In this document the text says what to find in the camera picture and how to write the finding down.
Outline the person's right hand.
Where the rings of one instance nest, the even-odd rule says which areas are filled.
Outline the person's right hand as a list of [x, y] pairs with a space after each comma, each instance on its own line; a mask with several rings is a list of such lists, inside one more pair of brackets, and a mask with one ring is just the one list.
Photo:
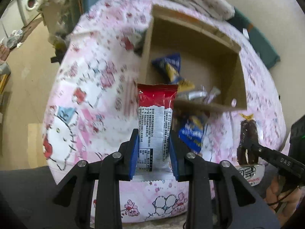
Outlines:
[[267, 204], [273, 204], [280, 200], [282, 203], [286, 204], [283, 210], [277, 214], [277, 218], [280, 221], [281, 226], [283, 226], [296, 211], [302, 191], [299, 188], [296, 188], [293, 191], [290, 190], [280, 193], [279, 189], [279, 180], [278, 177], [275, 176], [271, 181], [270, 186], [266, 190], [266, 197], [264, 198], [264, 201]]

